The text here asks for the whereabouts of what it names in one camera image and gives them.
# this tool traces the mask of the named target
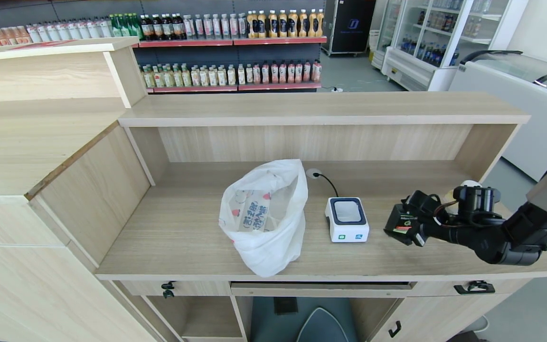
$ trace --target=green bottle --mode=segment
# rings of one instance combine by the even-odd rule
[[[136,36],[139,37],[140,40],[143,40],[143,30],[141,28],[141,23],[139,22],[139,16],[136,13],[132,13],[132,25],[134,26]]]
[[[128,21],[126,20],[126,17],[119,14],[117,15],[120,22],[120,29],[122,30],[122,37],[130,37],[130,28],[128,28]]]
[[[111,18],[111,26],[113,28],[113,37],[121,37],[122,36],[122,29],[120,28],[120,22],[117,15],[109,15],[109,18]]]

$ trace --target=dark bottle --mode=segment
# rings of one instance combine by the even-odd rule
[[[155,39],[153,22],[148,15],[141,15],[141,28],[143,30],[143,36],[145,36],[145,40]]]

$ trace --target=beverage refrigerator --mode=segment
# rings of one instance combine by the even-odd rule
[[[460,62],[449,91],[484,91],[525,111],[503,157],[538,181],[547,169],[547,62],[520,51],[475,52]]]
[[[446,91],[464,56],[508,47],[527,0],[402,0],[382,74],[410,91]]]
[[[373,55],[373,61],[371,62],[371,65],[379,70],[381,70],[381,67],[384,64],[386,48],[391,45],[391,41],[394,37],[394,32],[396,30],[396,24],[398,23],[398,16],[400,15],[401,6],[402,0],[388,0],[386,4],[386,9],[384,10],[384,18],[381,21],[381,27],[379,29],[377,49],[375,50],[375,53]]]

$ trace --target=drawer handle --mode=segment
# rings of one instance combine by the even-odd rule
[[[174,292],[172,292],[172,290],[174,290],[173,283],[173,281],[169,281],[167,283],[161,284],[161,288],[164,290],[164,292],[162,292],[161,294],[163,294],[164,298],[174,297]]]
[[[396,336],[400,332],[400,329],[402,329],[402,325],[400,324],[400,321],[396,321],[396,330],[395,331],[391,331],[391,329],[388,330],[389,337],[394,338],[394,336]]]
[[[458,294],[464,295],[479,295],[479,294],[494,294],[495,287],[486,281],[473,281],[467,284],[467,288],[461,285],[455,285],[453,288]]]

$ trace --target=orange juice bottle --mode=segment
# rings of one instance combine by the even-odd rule
[[[308,32],[310,31],[310,20],[308,19],[308,15],[305,9],[301,10],[301,14],[299,15],[299,22],[301,22],[301,27],[299,29],[299,36],[307,37]]]
[[[317,18],[318,18],[318,26],[315,29],[315,36],[316,37],[322,37],[322,34],[323,34],[322,33],[322,23],[324,22],[324,10],[323,9],[318,9]]]
[[[315,9],[312,9],[310,13],[310,31],[308,32],[309,37],[316,37],[316,32],[318,30],[318,16],[315,14]]]
[[[296,9],[291,9],[291,13],[288,15],[288,23],[286,25],[286,31],[289,37],[297,36],[297,21],[299,16]]]

